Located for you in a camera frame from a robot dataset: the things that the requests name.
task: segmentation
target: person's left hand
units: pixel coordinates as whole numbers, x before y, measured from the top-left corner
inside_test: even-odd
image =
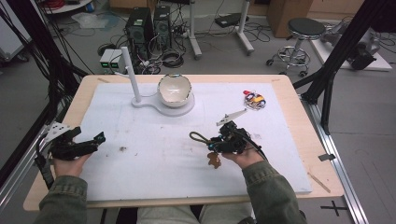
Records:
[[[55,167],[55,175],[72,175],[79,177],[82,172],[82,167],[84,166],[85,161],[91,156],[85,155],[73,161],[61,161],[58,159],[53,159],[53,164]]]

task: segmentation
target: white device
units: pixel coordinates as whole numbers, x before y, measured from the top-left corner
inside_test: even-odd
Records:
[[[106,49],[100,64],[105,74],[115,74],[125,72],[125,61],[121,59],[122,52],[120,49]]]

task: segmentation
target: computer tower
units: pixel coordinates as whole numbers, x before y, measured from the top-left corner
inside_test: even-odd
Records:
[[[153,22],[155,35],[157,35],[157,49],[171,49],[171,8],[165,6],[156,6]]]
[[[125,30],[133,51],[133,60],[138,60],[136,57],[143,60],[150,59],[154,48],[154,29],[149,8],[134,7],[125,25]]]

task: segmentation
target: floor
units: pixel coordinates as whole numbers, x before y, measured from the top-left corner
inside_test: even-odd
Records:
[[[79,29],[70,19],[71,15],[65,13],[56,18],[67,31],[65,38],[93,73],[103,74],[97,49],[102,44],[115,42],[117,35],[123,35],[125,21],[111,14],[101,14],[109,19],[107,28]],[[196,30],[207,30],[212,20],[210,16],[197,19]],[[267,22],[265,18],[251,17],[247,23],[249,27],[256,24],[266,26]],[[212,25],[212,32],[219,30],[216,24]],[[247,33],[255,49],[250,56],[235,33],[198,38],[203,52],[199,61],[194,60],[190,43],[185,40],[184,64],[179,68],[162,67],[161,74],[278,74],[282,70],[280,63],[266,66],[265,62],[280,47],[293,45],[294,40],[274,38],[268,28],[262,31],[259,39],[255,36],[257,31],[252,33],[254,35]],[[302,48],[312,56],[311,74],[321,63],[308,42],[304,42]],[[338,71],[333,86],[330,132],[368,221],[396,224],[396,102],[393,98],[396,95],[396,56],[385,49],[379,54],[393,67],[391,71]],[[75,54],[72,59],[76,66],[87,70]],[[3,166],[47,103],[48,82],[33,60],[12,62],[0,68],[0,72],[0,165]],[[297,70],[289,71],[288,77],[292,82],[301,79]],[[305,92],[308,86],[297,92]],[[33,222],[37,213],[24,211],[22,204],[36,174],[37,169],[32,167],[1,212],[0,223]],[[299,200],[299,204],[308,223],[353,223],[344,198]],[[99,223],[101,214],[100,209],[90,210],[88,223]]]

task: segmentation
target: white stand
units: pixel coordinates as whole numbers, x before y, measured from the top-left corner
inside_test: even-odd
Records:
[[[139,92],[139,88],[137,87],[137,81],[134,74],[134,69],[131,63],[131,57],[129,56],[129,51],[126,47],[121,48],[122,57],[124,58],[126,69],[128,71],[129,79],[131,80],[132,89],[134,90],[134,99],[132,99],[132,106],[136,108],[142,107],[153,107],[161,114],[168,117],[178,117],[189,113],[195,106],[194,95],[191,93],[191,97],[189,101],[180,107],[170,107],[164,105],[160,96],[157,93],[150,96],[141,96]]]
[[[248,6],[250,4],[250,0],[244,0],[242,5],[242,14],[241,20],[239,22],[239,26],[236,26],[237,34],[239,38],[242,40],[242,43],[247,48],[247,56],[254,51],[253,46],[251,46],[250,42],[248,41],[247,37],[244,34],[245,29],[245,21],[248,15]],[[194,50],[194,59],[199,60],[202,57],[201,49],[199,48],[197,39],[195,38],[194,29],[195,29],[195,0],[190,0],[190,30],[187,31],[187,35],[189,36],[189,40],[191,42],[192,49]]]

